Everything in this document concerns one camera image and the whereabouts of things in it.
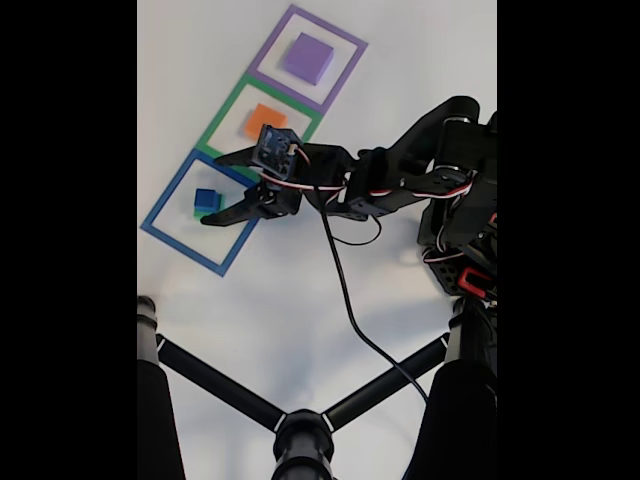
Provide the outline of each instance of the green square outline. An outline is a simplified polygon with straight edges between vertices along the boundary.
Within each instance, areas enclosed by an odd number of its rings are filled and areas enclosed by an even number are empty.
[[[279,90],[276,90],[275,88],[267,85],[266,83],[261,82],[260,80],[252,77],[248,73],[245,73],[240,78],[236,86],[233,87],[233,90],[231,91],[231,93],[229,94],[225,102],[222,104],[222,107],[220,107],[220,110],[218,110],[218,113],[216,113],[216,116],[213,117],[213,120],[211,120],[211,123],[209,124],[207,129],[204,131],[200,139],[198,140],[198,143],[196,143],[195,148],[213,157],[214,159],[224,155],[222,152],[219,152],[218,150],[211,148],[209,145],[207,145],[207,140],[211,138],[211,135],[213,135],[213,132],[216,131],[216,129],[218,128],[218,125],[220,125],[224,117],[227,115],[227,113],[231,109],[231,106],[235,103],[236,99],[240,96],[240,93],[242,93],[242,90],[247,85],[251,85],[253,87],[256,87],[258,90],[262,90],[267,95],[272,96],[276,100],[281,101],[282,103],[294,108],[295,110],[298,110],[299,112],[311,118],[311,123],[309,124],[304,134],[302,135],[301,140],[303,142],[308,142],[311,139],[311,136],[315,133],[316,129],[320,125],[320,122],[322,121],[322,118],[324,117],[324,115],[319,112],[316,112],[315,110],[313,110],[312,108],[306,105],[303,105],[297,100],[294,100],[293,98],[285,95],[284,93],[280,92]],[[245,176],[249,180],[252,180],[254,182],[260,181],[260,177],[254,171],[249,170],[247,167],[231,167],[231,168],[234,169],[236,172],[240,173],[241,175]]]

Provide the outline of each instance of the blue square outline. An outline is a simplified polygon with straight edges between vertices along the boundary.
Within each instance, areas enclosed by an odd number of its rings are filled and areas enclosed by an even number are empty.
[[[147,232],[148,234],[150,234],[151,236],[157,238],[161,242],[169,245],[170,247],[176,249],[183,255],[189,257],[194,262],[199,263],[203,267],[208,268],[209,270],[211,270],[214,273],[217,273],[221,277],[224,277],[225,273],[227,273],[227,270],[235,260],[238,253],[240,253],[240,250],[242,249],[244,242],[246,242],[247,238],[249,238],[249,235],[251,235],[251,232],[253,231],[254,227],[258,223],[258,219],[250,220],[247,223],[247,225],[242,230],[242,233],[240,234],[236,242],[233,244],[233,247],[231,247],[231,250],[229,250],[229,253],[227,253],[227,256],[225,257],[221,265],[218,265],[214,261],[209,260],[204,255],[201,255],[195,250],[187,247],[185,244],[179,242],[173,237],[170,237],[169,235],[164,233],[162,230],[152,225],[154,220],[162,210],[162,208],[165,206],[165,204],[167,203],[167,201],[175,191],[176,187],[180,184],[180,182],[186,175],[187,171],[189,170],[189,168],[191,168],[191,165],[193,165],[193,162],[195,162],[196,160],[202,161],[203,163],[209,165],[214,170],[217,170],[218,172],[222,173],[223,175],[226,175],[227,177],[231,178],[232,180],[235,180],[236,182],[240,183],[241,185],[247,188],[253,187],[256,184],[254,181],[248,179],[244,175],[236,172],[235,170],[229,167],[216,165],[213,157],[194,148],[193,150],[191,150],[191,153],[189,153],[189,156],[180,166],[180,168],[174,175],[173,179],[171,179],[171,182],[169,182],[169,185],[167,186],[167,188],[165,188],[162,195],[160,195],[160,198],[158,199],[156,204],[153,206],[153,208],[151,209],[147,217],[144,219],[144,221],[140,225],[140,228],[145,232]]]

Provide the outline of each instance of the purple cube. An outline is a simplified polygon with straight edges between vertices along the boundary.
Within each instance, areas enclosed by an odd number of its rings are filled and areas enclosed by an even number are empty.
[[[284,68],[296,77],[317,85],[332,58],[333,47],[301,33],[284,59]]]

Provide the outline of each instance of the purple tape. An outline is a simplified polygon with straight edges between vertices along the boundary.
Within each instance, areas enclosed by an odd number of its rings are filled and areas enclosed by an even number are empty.
[[[340,78],[338,78],[338,80],[336,81],[336,84],[333,86],[333,88],[331,89],[331,92],[329,92],[329,95],[327,95],[327,98],[322,104],[314,102],[313,100],[297,92],[296,90],[293,90],[292,88],[287,87],[286,85],[283,85],[282,83],[272,79],[271,77],[268,77],[267,75],[264,75],[263,73],[258,72],[258,66],[260,65],[260,62],[262,62],[262,60],[264,59],[269,49],[271,49],[274,42],[276,41],[276,39],[284,29],[285,25],[294,14],[300,15],[301,17],[306,18],[310,22],[315,23],[316,25],[324,28],[325,30],[328,30],[331,33],[334,33],[339,37],[342,37],[345,40],[355,44],[357,47],[355,53],[349,60],[349,63],[347,64],[342,74],[340,75]],[[291,5],[285,12],[284,16],[280,19],[280,21],[276,25],[276,28],[274,28],[273,32],[271,32],[271,35],[269,35],[269,38],[267,39],[266,43],[262,46],[262,48],[258,52],[258,55],[256,56],[256,58],[254,58],[253,62],[251,62],[251,65],[249,65],[249,69],[247,70],[247,73],[257,78],[261,82],[264,82],[267,85],[277,88],[282,93],[288,95],[294,100],[297,100],[298,102],[304,105],[307,105],[308,107],[314,109],[317,112],[325,114],[327,113],[327,110],[329,110],[329,107],[331,106],[333,101],[338,96],[338,93],[340,93],[340,90],[342,90],[342,87],[347,81],[347,78],[349,78],[349,75],[351,75],[351,72],[353,72],[353,69],[356,67],[356,64],[360,61],[360,58],[362,57],[362,54],[366,50],[367,46],[368,46],[367,42],[354,37],[350,33],[347,33],[344,30],[341,30],[334,25],[331,25],[325,20],[322,20],[316,17],[315,15],[301,9],[300,7]]]

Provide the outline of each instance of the black cable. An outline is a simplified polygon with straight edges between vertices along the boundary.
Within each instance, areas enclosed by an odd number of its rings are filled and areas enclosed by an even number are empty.
[[[338,271],[338,277],[340,278],[340,285],[342,287],[342,294],[344,295],[344,303],[347,307],[347,315],[349,316],[349,321],[351,322],[351,326],[356,331],[358,336],[362,339],[364,343],[369,345],[373,350],[378,352],[382,357],[384,357],[391,365],[393,365],[402,375],[405,376],[409,383],[411,383],[418,393],[422,396],[425,401],[425,404],[428,404],[429,397],[424,392],[422,387],[415,381],[415,379],[409,375],[398,362],[396,362],[388,353],[378,347],[375,343],[373,343],[369,338],[360,330],[358,327],[358,323],[356,322],[355,316],[353,315],[353,309],[351,308],[351,299],[349,298],[349,290],[347,289],[347,281],[344,278],[344,271],[342,270],[342,264],[340,263],[340,257],[338,256],[338,249],[336,248],[336,242],[334,241],[333,235],[331,235],[331,226],[329,225],[329,219],[327,218],[327,211],[324,208],[324,202],[320,197],[320,190],[317,185],[314,185],[314,190],[316,192],[316,196],[318,197],[318,204],[320,205],[320,216],[322,217],[322,223],[324,225],[324,231],[327,234],[327,239],[329,240],[329,246],[331,247],[331,253],[333,255],[333,260],[336,263],[336,270]]]
[[[362,247],[364,245],[369,245],[370,243],[375,242],[378,237],[380,236],[380,234],[382,233],[382,224],[380,223],[380,220],[378,220],[376,217],[374,217],[373,215],[371,216],[371,218],[373,218],[373,221],[376,222],[378,224],[378,233],[376,233],[376,236],[373,237],[371,240],[369,240],[368,242],[364,242],[364,243],[351,243],[351,242],[345,242],[344,240],[340,240],[339,238],[333,237],[333,239],[336,242],[340,242],[340,243],[344,243],[345,245],[349,245],[351,247]]]

